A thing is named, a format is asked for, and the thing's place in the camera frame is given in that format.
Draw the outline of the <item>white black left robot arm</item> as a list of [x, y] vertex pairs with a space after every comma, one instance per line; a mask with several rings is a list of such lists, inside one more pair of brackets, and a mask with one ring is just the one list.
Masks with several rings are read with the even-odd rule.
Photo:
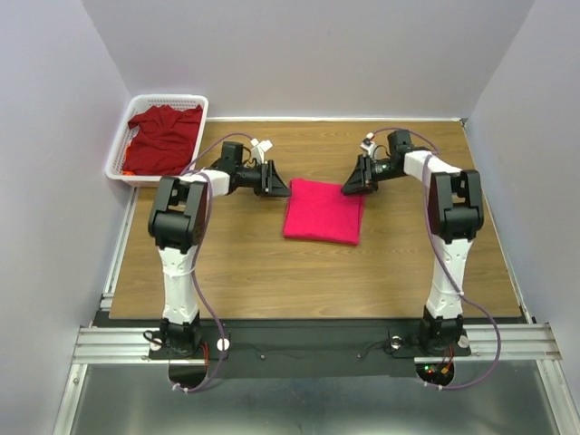
[[202, 346], [194, 270], [208, 228], [213, 199], [238, 188], [252, 189], [259, 197], [288, 198], [290, 189], [266, 158], [273, 144], [253, 138], [250, 160], [244, 161], [243, 144], [225, 141], [221, 155], [207, 169], [185, 169], [164, 176], [153, 201], [148, 231], [162, 265], [164, 308], [159, 330], [146, 333], [153, 352], [190, 357]]

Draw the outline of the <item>pink t-shirt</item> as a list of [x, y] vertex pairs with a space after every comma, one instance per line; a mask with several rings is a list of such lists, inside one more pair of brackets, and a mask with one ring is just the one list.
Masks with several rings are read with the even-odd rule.
[[284, 238], [357, 246], [363, 221], [362, 195], [345, 196], [338, 184], [292, 179]]

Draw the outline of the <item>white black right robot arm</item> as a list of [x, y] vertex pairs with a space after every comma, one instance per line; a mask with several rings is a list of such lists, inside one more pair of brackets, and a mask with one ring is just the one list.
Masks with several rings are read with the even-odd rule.
[[362, 154], [341, 192], [366, 195], [379, 183], [413, 177], [422, 185], [427, 234], [434, 253], [430, 294], [416, 335], [418, 347], [438, 353], [460, 341], [463, 335], [463, 280], [469, 251], [484, 223], [480, 175], [461, 169], [439, 157], [433, 148], [412, 143], [409, 130], [386, 128], [386, 157], [376, 156], [376, 132], [362, 140]]

